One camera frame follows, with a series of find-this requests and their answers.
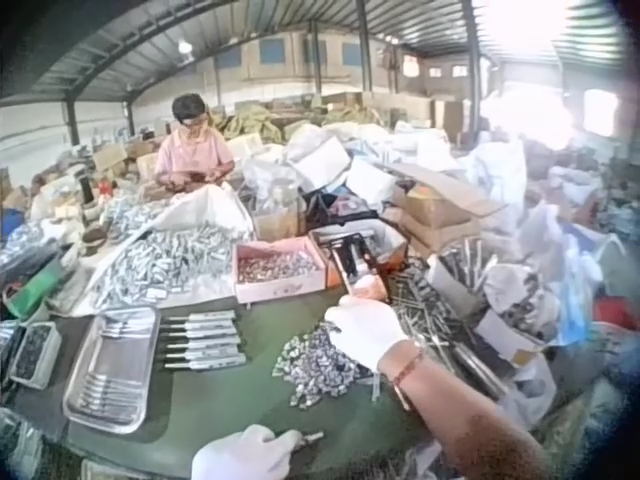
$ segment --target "table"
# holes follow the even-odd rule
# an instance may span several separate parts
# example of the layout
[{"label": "table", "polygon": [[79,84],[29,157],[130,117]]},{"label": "table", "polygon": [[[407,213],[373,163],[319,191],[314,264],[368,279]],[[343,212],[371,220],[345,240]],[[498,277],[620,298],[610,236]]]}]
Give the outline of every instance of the table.
[{"label": "table", "polygon": [[[134,434],[117,436],[70,423],[63,441],[90,458],[162,476],[188,478],[191,459],[211,440],[252,423],[275,432],[296,428],[325,432],[321,442],[298,452],[292,475],[335,478],[357,471],[426,438],[415,414],[406,413],[388,389],[371,403],[371,387],[353,386],[337,399],[306,411],[289,406],[293,386],[271,376],[282,346],[310,331],[341,289],[254,304],[239,309],[238,327],[249,363],[214,372],[154,371],[148,418]],[[232,307],[231,300],[167,310],[186,314]]]}]

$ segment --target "metal tray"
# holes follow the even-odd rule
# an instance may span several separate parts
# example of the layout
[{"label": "metal tray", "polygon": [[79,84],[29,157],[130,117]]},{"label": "metal tray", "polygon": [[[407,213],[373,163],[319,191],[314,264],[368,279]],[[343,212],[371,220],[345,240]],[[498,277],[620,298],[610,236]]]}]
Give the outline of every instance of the metal tray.
[{"label": "metal tray", "polygon": [[[104,337],[102,332],[113,320],[140,321],[149,327],[136,332],[136,338]],[[65,416],[88,427],[126,435],[135,432],[145,419],[154,353],[160,329],[160,315],[153,307],[105,310],[94,319],[76,358],[62,401]],[[127,418],[96,413],[81,406],[87,378],[97,375],[107,382],[137,382],[135,406]]]}]

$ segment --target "white glove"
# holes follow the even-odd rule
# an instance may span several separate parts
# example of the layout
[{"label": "white glove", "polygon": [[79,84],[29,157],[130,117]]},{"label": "white glove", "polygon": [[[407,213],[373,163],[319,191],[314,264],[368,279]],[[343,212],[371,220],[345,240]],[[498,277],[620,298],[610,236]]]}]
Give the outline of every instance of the white glove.
[{"label": "white glove", "polygon": [[331,307],[324,319],[341,331],[330,331],[331,343],[352,360],[377,372],[378,362],[396,343],[408,337],[398,316],[382,302],[346,295]]},{"label": "white glove", "polygon": [[301,440],[295,430],[276,438],[268,428],[251,425],[202,447],[193,458],[191,480],[282,480]]}]

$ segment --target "wristband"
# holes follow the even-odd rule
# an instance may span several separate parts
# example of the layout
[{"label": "wristband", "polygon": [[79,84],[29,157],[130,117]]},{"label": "wristband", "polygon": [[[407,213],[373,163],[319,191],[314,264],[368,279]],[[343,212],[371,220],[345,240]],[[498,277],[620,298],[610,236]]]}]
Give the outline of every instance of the wristband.
[{"label": "wristband", "polygon": [[391,380],[391,383],[393,384],[393,386],[400,387],[400,384],[402,383],[402,381],[407,376],[409,376],[411,372],[413,372],[416,369],[416,367],[422,361],[425,355],[426,355],[425,351],[423,349],[420,349],[418,353],[416,353],[416,355],[411,360],[409,360],[409,362],[402,368],[402,370],[400,370],[400,373],[398,373],[398,375],[396,375],[395,378]]}]

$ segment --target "pink shirt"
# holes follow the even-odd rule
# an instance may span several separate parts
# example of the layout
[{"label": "pink shirt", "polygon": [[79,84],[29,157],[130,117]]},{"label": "pink shirt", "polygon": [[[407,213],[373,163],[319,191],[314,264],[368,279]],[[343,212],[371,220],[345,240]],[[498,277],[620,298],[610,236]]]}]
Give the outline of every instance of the pink shirt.
[{"label": "pink shirt", "polygon": [[185,141],[180,131],[169,135],[158,151],[156,175],[169,172],[206,172],[233,161],[224,137],[206,128],[200,138]]}]

